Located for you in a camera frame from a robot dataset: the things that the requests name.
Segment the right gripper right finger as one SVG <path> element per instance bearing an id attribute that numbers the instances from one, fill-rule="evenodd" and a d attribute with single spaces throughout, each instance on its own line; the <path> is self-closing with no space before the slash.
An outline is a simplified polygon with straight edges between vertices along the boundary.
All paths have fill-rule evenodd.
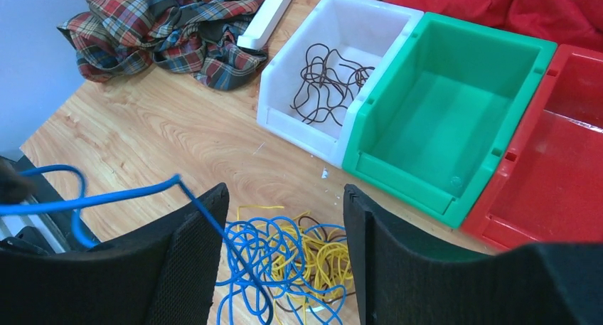
<path id="1" fill-rule="evenodd" d="M 362 324 L 601 324 L 602 246 L 497 255 L 441 240 L 353 184 L 343 219 Z"/>

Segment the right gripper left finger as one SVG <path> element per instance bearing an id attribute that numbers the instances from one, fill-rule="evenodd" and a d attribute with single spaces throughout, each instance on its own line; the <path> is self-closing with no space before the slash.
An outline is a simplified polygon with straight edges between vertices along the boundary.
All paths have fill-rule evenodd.
<path id="1" fill-rule="evenodd" d="M 198 201 L 82 252 L 46 254 L 32 237 L 1 242 L 2 324 L 206 324 L 229 193 Z"/>

